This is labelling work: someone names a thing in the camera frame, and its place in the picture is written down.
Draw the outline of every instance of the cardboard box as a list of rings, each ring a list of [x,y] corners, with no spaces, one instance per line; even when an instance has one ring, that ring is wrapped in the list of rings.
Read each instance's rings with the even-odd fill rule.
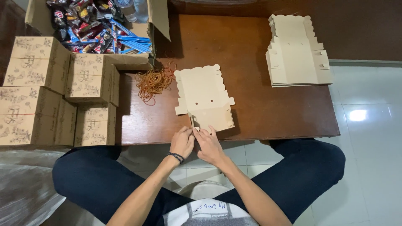
[[[150,70],[154,62],[156,27],[167,39],[169,35],[169,19],[166,0],[148,0],[148,23],[126,23],[125,26],[140,37],[149,37],[152,42],[152,52],[140,54],[107,54],[110,62],[119,70]],[[37,29],[43,36],[52,36],[51,12],[44,0],[29,0],[25,23]]]
[[[59,113],[57,115],[55,145],[73,146],[76,119],[77,107],[61,98]]]
[[[110,103],[78,107],[74,147],[114,145],[116,107]]]
[[[112,67],[105,54],[77,54],[72,57],[66,99],[74,103],[109,102]]]
[[[117,70],[117,68],[114,65],[112,65],[110,103],[116,107],[119,106],[119,86],[120,86],[120,73]]]
[[[0,145],[53,145],[60,97],[43,86],[0,87]]]
[[[45,86],[63,95],[70,56],[53,37],[16,37],[3,86]]]
[[[176,115],[188,114],[192,127],[216,131],[234,127],[231,105],[234,98],[228,95],[223,84],[220,66],[205,66],[175,71],[179,106]]]
[[[272,15],[266,53],[272,87],[332,84],[329,61],[310,16]]]

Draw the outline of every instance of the black wristband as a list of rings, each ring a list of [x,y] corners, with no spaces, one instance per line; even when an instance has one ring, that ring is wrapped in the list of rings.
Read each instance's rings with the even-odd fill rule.
[[[181,156],[181,155],[179,155],[177,153],[169,152],[167,155],[173,155],[179,161],[180,164],[182,164],[184,162],[183,156]]]

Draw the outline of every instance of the wooden table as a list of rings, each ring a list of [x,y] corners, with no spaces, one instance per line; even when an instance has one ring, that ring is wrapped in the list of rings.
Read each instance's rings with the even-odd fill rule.
[[[338,136],[328,86],[272,88],[265,52],[271,40],[267,18],[171,15],[172,42],[156,31],[158,61],[177,69],[221,66],[235,128],[218,133],[222,140],[256,140]],[[147,106],[138,97],[133,74],[122,74],[116,142],[169,143],[188,115],[177,116],[177,83]]]

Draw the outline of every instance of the plastic water bottle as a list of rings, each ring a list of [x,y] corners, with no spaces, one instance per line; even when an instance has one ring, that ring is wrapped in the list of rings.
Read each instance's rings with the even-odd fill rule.
[[[121,12],[128,21],[130,22],[137,21],[133,0],[115,0],[115,4],[121,8]]]
[[[135,16],[138,23],[145,24],[148,21],[147,0],[134,0]]]

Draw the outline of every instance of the navy pants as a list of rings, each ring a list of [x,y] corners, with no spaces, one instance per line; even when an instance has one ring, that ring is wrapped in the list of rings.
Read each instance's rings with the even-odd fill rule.
[[[314,139],[275,140],[270,143],[284,159],[252,181],[294,223],[314,200],[342,179],[345,156],[337,146]],[[120,204],[145,181],[115,161],[119,155],[118,146],[72,149],[54,165],[56,191],[106,224]],[[246,210],[236,189],[215,199]],[[144,225],[164,225],[163,214],[191,201],[162,188]]]

